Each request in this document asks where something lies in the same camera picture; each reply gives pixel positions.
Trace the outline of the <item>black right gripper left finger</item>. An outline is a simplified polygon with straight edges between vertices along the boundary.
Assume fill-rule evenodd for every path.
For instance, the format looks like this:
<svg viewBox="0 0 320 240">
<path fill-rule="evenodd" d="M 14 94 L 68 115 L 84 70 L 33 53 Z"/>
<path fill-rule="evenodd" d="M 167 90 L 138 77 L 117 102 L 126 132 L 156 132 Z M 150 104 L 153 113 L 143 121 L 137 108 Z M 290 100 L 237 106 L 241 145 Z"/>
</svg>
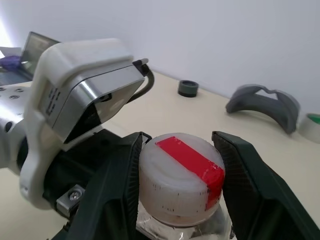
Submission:
<svg viewBox="0 0 320 240">
<path fill-rule="evenodd" d="M 137 230 L 139 156 L 151 136 L 101 131 L 53 161 L 56 240 L 144 240 Z"/>
</svg>

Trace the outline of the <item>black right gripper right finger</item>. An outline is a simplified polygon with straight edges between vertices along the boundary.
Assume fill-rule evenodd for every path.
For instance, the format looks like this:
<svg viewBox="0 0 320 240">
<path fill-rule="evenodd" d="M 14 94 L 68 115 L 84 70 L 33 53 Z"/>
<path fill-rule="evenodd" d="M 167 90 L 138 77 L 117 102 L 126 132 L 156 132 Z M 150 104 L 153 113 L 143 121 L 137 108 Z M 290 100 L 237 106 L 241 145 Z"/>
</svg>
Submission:
<svg viewBox="0 0 320 240">
<path fill-rule="evenodd" d="M 318 240 L 320 229 L 288 184 L 246 140 L 222 131 L 211 137 L 220 153 L 222 188 L 239 240 Z"/>
</svg>

